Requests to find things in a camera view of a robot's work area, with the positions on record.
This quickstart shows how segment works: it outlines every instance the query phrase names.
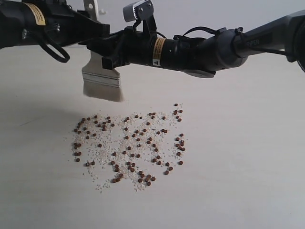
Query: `white table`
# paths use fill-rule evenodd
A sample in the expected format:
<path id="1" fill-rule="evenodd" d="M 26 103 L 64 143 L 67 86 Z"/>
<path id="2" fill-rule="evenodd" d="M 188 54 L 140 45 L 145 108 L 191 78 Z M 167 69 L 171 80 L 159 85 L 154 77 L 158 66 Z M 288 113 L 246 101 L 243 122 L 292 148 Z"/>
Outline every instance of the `white table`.
<path id="1" fill-rule="evenodd" d="M 3 229 L 301 229 L 305 226 L 305 73 L 264 54 L 213 79 L 130 65 L 123 103 L 82 95 L 83 48 L 56 62 L 39 47 L 0 52 Z M 100 194 L 73 162 L 74 125 L 183 103 L 184 165 L 145 191 Z"/>

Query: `brush bristles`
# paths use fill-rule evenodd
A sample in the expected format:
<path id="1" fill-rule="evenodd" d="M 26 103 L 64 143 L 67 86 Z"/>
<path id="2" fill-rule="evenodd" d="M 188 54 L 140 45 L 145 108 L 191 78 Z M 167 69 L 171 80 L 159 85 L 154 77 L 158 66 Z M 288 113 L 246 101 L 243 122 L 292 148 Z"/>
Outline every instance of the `brush bristles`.
<path id="1" fill-rule="evenodd" d="M 123 92 L 120 87 L 90 83 L 87 81 L 84 81 L 83 94 L 91 98 L 104 99 L 113 102 L 122 102 L 124 100 Z"/>

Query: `yellow warning label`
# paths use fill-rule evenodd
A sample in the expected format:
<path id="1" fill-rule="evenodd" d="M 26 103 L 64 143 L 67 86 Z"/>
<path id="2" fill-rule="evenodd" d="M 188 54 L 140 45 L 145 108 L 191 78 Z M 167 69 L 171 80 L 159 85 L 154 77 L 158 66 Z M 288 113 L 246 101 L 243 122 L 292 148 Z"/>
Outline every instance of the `yellow warning label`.
<path id="1" fill-rule="evenodd" d="M 154 66 L 161 66 L 161 53 L 163 49 L 165 39 L 157 38 L 156 43 L 154 44 L 153 54 L 152 54 L 152 64 Z"/>
<path id="2" fill-rule="evenodd" d="M 46 25 L 46 20 L 43 16 L 43 13 L 36 5 L 34 5 L 32 3 L 25 3 L 25 2 L 24 2 L 24 4 L 26 4 L 30 8 L 30 10 L 33 12 L 37 25 Z"/>

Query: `pile of grains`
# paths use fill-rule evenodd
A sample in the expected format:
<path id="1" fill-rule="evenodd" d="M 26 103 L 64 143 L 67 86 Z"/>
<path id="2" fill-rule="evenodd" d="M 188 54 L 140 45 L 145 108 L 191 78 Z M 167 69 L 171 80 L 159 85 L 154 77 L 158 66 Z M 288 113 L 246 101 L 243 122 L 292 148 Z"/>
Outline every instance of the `pile of grains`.
<path id="1" fill-rule="evenodd" d="M 96 190 L 129 179 L 135 190 L 145 190 L 157 177 L 145 167 L 147 163 L 160 168 L 160 175 L 168 175 L 183 164 L 184 134 L 177 130 L 182 119 L 182 105 L 174 104 L 168 113 L 149 112 L 127 117 L 96 114 L 82 118 L 74 129 L 72 143 L 75 162 L 87 167 Z M 169 143 L 166 136 L 174 136 Z M 98 171 L 111 168 L 114 175 L 100 184 Z"/>

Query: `warning label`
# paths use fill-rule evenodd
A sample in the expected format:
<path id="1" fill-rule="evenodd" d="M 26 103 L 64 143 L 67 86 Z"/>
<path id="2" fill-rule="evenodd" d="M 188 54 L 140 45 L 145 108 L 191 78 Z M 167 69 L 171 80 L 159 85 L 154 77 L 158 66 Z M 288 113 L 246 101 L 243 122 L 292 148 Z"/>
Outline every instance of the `warning label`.
<path id="1" fill-rule="evenodd" d="M 24 4 L 26 4 L 30 8 L 30 10 L 33 12 L 37 25 L 46 25 L 46 20 L 43 16 L 43 13 L 36 5 L 34 5 L 32 3 L 25 3 L 25 2 L 24 2 Z"/>
<path id="2" fill-rule="evenodd" d="M 154 44 L 153 54 L 152 54 L 152 64 L 153 66 L 161 66 L 161 53 L 163 49 L 165 39 L 157 38 L 156 43 Z"/>

